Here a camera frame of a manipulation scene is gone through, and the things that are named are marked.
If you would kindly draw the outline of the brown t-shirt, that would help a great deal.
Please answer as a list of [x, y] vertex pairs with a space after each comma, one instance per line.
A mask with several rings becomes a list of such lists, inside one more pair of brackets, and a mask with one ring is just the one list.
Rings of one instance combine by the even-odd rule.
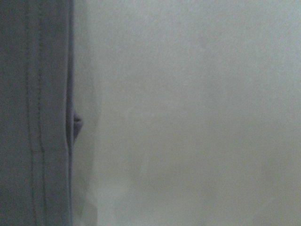
[[0, 223], [70, 226], [72, 0], [0, 3]]

